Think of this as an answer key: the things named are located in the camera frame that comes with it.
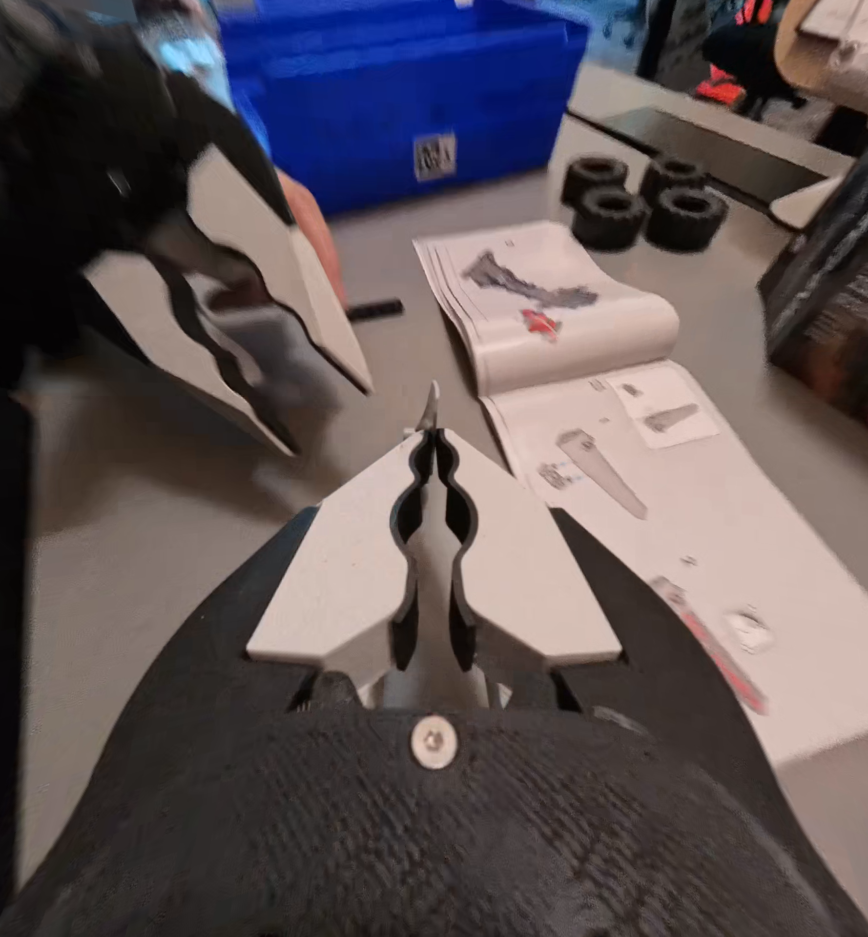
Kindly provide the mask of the white instruction booklet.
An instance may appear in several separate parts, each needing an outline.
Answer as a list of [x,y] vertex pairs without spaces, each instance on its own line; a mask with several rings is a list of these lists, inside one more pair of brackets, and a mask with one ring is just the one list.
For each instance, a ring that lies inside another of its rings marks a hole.
[[671,360],[669,301],[556,221],[413,245],[512,474],[706,641],[773,764],[868,735],[868,593]]

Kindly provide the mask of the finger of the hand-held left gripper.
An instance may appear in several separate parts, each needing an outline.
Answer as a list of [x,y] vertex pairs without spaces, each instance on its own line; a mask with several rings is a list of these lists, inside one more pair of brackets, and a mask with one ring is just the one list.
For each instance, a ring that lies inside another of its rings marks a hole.
[[254,437],[287,456],[300,444],[264,393],[264,376],[201,311],[185,277],[164,261],[108,252],[88,284],[147,362]]
[[284,324],[363,394],[370,368],[310,240],[286,221],[216,147],[187,176],[186,207],[148,239],[153,261],[186,279],[203,339],[261,387]]

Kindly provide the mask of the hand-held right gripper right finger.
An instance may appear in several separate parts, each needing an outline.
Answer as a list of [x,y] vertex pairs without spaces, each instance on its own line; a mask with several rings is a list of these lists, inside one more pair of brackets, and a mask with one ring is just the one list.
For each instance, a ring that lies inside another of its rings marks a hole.
[[519,677],[616,662],[620,640],[545,502],[453,430],[437,430],[436,462],[457,542],[451,647],[487,707]]

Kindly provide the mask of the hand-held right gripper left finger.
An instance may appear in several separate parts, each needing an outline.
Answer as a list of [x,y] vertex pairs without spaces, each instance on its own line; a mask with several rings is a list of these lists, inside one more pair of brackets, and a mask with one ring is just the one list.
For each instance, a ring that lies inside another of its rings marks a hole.
[[381,707],[392,670],[417,643],[418,567],[408,542],[423,519],[434,433],[409,434],[305,513],[305,530],[246,644],[255,662],[342,673]]

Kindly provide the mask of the grey desk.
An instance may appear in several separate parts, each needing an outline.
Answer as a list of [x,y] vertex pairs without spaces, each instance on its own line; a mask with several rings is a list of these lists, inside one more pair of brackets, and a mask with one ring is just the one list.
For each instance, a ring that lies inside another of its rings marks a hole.
[[[364,397],[344,384],[324,427],[298,429],[303,458],[271,456],[98,337],[87,357],[37,380],[18,884],[59,836],[171,635],[287,518],[388,450],[415,423],[431,380],[440,382],[444,424],[503,464],[413,241],[564,218],[558,179],[572,158],[592,152],[625,160],[631,184],[646,164],[568,119],[547,170],[334,218],[348,296],[398,297],[406,312],[358,328],[375,392]],[[756,283],[788,239],[733,203],[702,257],[642,243],[599,263],[674,305],[682,319],[674,359],[868,591],[868,432],[766,368]]]

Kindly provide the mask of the tagged blue plastic bin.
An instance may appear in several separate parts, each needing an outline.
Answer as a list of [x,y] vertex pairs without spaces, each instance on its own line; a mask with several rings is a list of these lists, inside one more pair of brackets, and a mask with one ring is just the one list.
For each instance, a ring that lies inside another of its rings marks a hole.
[[545,167],[589,27],[526,2],[219,6],[237,110],[326,215]]

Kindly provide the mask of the person's left hand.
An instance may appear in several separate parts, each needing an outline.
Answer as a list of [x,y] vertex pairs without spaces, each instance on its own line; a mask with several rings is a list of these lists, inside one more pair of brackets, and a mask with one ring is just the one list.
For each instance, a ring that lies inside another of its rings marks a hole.
[[334,293],[344,308],[348,307],[342,267],[331,230],[313,194],[299,181],[276,169],[282,191],[300,230],[310,242]]

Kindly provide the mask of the black toy set box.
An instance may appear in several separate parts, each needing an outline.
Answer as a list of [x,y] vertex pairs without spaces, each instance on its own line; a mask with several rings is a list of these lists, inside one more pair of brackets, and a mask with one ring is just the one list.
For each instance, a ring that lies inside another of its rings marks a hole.
[[767,361],[868,429],[868,149],[758,291]]

